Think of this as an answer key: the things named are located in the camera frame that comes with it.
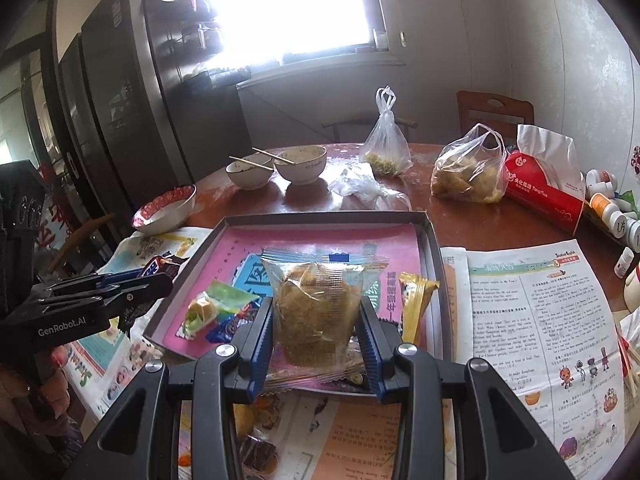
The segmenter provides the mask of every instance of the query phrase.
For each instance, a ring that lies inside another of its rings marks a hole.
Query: window sill
[[[325,70],[327,68],[338,68],[343,66],[358,65],[404,65],[404,62],[398,59],[390,52],[364,52],[362,54],[342,54],[341,56],[319,57],[317,59],[307,59],[290,63],[258,72],[251,79],[238,83],[238,90],[249,88],[250,86],[280,79],[291,75],[301,73],[314,72],[315,70]]]

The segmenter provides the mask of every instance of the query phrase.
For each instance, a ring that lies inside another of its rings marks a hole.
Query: white bowl
[[[244,156],[243,158],[252,162],[257,162],[258,164],[267,166],[268,168],[273,168],[273,158],[269,155],[252,153],[251,155]],[[252,190],[264,186],[271,178],[273,171],[256,168],[251,164],[247,164],[241,160],[236,160],[226,167],[226,174],[239,188]]]
[[[295,164],[274,160],[278,173],[292,184],[311,184],[318,180],[326,166],[326,148],[323,146],[295,146],[280,154]]]
[[[186,222],[195,203],[196,187],[193,184],[177,187],[138,209],[131,225],[147,236],[173,231]]]

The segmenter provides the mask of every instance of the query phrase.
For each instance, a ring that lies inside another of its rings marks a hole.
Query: silver screw
[[[220,357],[229,357],[236,352],[236,347],[233,345],[220,345],[216,348],[216,354]]]
[[[418,353],[416,345],[412,345],[411,343],[402,343],[398,346],[398,351],[402,355],[416,355]]]
[[[469,366],[471,366],[472,370],[476,372],[485,372],[489,369],[489,363],[484,359],[474,358],[469,362]]]
[[[149,361],[146,365],[145,365],[145,370],[149,373],[154,373],[157,372],[158,370],[162,369],[162,366],[164,366],[162,364],[162,361],[159,359],[152,359],[151,361]]]

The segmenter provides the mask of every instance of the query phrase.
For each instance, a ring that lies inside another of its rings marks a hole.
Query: round dining table
[[[293,186],[276,171],[264,187],[252,191],[236,187],[224,168],[206,176],[196,184],[196,206],[188,225],[213,228],[231,215],[353,209],[356,201],[331,193],[328,186],[348,165],[358,161],[360,145],[326,144],[325,147],[326,169],[315,183],[307,186]],[[401,178],[380,179],[380,182],[405,193],[412,209],[426,211],[441,247],[495,251],[573,238],[508,198],[485,205],[432,196],[431,172],[442,146],[410,144],[410,149],[413,166]],[[624,281],[613,272],[622,248],[586,220],[580,222],[575,238],[596,273],[612,312],[626,310]]]

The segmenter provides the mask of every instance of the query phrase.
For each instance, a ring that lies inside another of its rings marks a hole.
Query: red patterned bowl
[[[131,225],[148,236],[173,231],[186,222],[195,203],[194,185],[177,187],[138,209]]]

